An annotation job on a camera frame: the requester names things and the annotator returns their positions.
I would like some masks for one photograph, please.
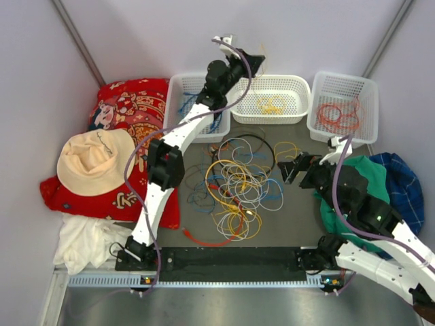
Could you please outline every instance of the beige hat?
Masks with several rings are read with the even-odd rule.
[[[135,144],[127,131],[93,130],[68,140],[57,162],[60,182],[74,194],[98,196],[124,183],[124,169]],[[128,167],[129,177],[133,159]]]

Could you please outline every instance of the white basket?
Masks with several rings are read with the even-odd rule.
[[[179,113],[183,104],[191,98],[191,96],[184,95],[184,93],[198,94],[204,87],[205,75],[206,73],[181,74],[171,78],[164,111],[163,128],[175,126],[189,112],[195,102],[193,100],[184,107],[182,113]],[[219,143],[230,132],[230,123],[230,110],[222,112],[222,120],[219,126],[213,132],[208,133],[211,126],[208,125],[195,138],[193,143]]]
[[[247,79],[241,79],[228,93],[228,103],[236,101],[245,91]],[[246,97],[231,109],[241,124],[297,124],[309,108],[310,87],[301,77],[293,75],[262,75],[252,80]],[[280,112],[264,114],[262,107],[271,105]]]
[[[372,144],[378,138],[379,122],[379,91],[377,84],[371,79],[362,77],[342,75],[339,73],[328,73],[320,71],[315,75],[313,93],[310,109],[307,118],[307,127],[310,130],[310,137],[315,141],[327,142],[334,135],[345,136],[345,130],[331,130],[320,124],[317,111],[323,104],[343,105],[351,101],[360,102],[360,109],[357,111],[360,125],[354,132],[352,140],[353,147],[363,144]],[[338,118],[339,112],[331,110],[330,119]]]

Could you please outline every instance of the metal pole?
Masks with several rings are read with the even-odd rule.
[[[393,22],[391,23],[390,27],[388,28],[388,31],[386,32],[385,36],[383,37],[381,43],[379,44],[375,54],[371,58],[370,62],[368,63],[366,70],[362,74],[362,77],[369,78],[373,70],[376,67],[376,64],[379,62],[379,59],[384,54],[385,50],[387,49],[388,44],[392,40],[393,36],[396,34],[399,26],[404,21],[408,13],[411,11],[411,7],[414,4],[415,0],[404,0],[402,3],[402,6],[400,7],[396,17],[393,19]]]
[[[67,27],[67,30],[70,34],[70,36],[73,38],[74,43],[76,44],[80,54],[82,55],[83,59],[86,62],[86,65],[88,66],[90,72],[94,76],[97,83],[101,86],[104,86],[106,83],[103,79],[103,76],[101,75],[97,65],[95,64],[94,59],[92,59],[92,56],[90,55],[88,48],[86,47],[85,43],[83,42],[83,39],[80,37],[79,32],[77,31],[76,27],[74,26],[73,21],[71,20],[71,17],[69,17],[67,10],[65,9],[65,6],[63,5],[61,0],[51,0],[54,7],[56,8],[56,11],[58,12],[60,19],[62,19],[63,23]]]

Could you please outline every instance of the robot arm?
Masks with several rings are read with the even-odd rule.
[[[231,44],[232,37],[223,38]],[[158,224],[169,196],[184,177],[183,154],[196,136],[211,124],[220,114],[208,114],[193,120],[193,117],[221,109],[227,105],[226,94],[242,78],[247,77],[247,68],[240,56],[230,48],[221,45],[229,62],[227,66],[221,60],[211,62],[207,68],[204,88],[198,95],[196,103],[180,122],[187,124],[176,128],[160,140],[153,139],[148,148],[147,171],[148,188],[145,198],[147,213],[142,209],[135,229],[128,237],[125,251],[138,261],[146,260],[151,254],[152,238],[147,227],[146,214],[153,235],[157,235]],[[250,56],[238,49],[245,57],[251,75],[254,76],[264,61],[264,56]]]
[[[345,139],[335,137],[328,143],[332,153],[324,158],[301,153],[292,162],[278,162],[285,183],[292,183],[300,171],[306,175],[300,182],[301,188],[314,188],[322,198],[332,203],[332,180],[336,163],[341,156]],[[409,304],[423,318],[435,320],[435,267],[433,252],[410,230],[405,221],[390,205],[367,193],[368,181],[351,166],[342,166],[338,177],[338,205],[347,221],[355,228],[370,234],[390,238],[406,244],[407,250],[392,241],[362,237],[389,253],[399,265],[367,253],[340,236],[329,234],[323,237],[317,249],[322,261],[329,266],[346,268],[358,272],[374,282],[391,289]],[[425,259],[421,263],[411,253],[416,252]]]

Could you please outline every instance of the gray floor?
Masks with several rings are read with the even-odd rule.
[[[310,153],[325,154],[326,144],[312,141],[306,121],[297,125],[262,126],[266,140],[273,146],[291,141]],[[237,129],[232,137],[249,132],[249,126]],[[255,147],[257,142],[249,140]],[[184,156],[185,167],[199,164],[201,147],[191,145]],[[266,148],[262,153],[268,155]],[[366,147],[354,155],[368,154]],[[221,242],[210,216],[197,213],[186,203],[190,190],[179,187],[181,226],[199,240]],[[280,211],[259,211],[263,226],[257,237],[231,246],[315,246],[324,233],[319,215],[319,202],[312,190],[302,190],[297,183],[286,185],[285,204]],[[159,245],[163,247],[196,247],[181,230],[160,229]],[[71,309],[80,313],[110,289],[68,289]],[[362,277],[340,297],[324,297],[319,290],[306,289],[158,289],[151,297],[140,300],[119,293],[95,306],[80,320],[72,319],[63,307],[59,325],[420,325],[412,308],[392,292]]]

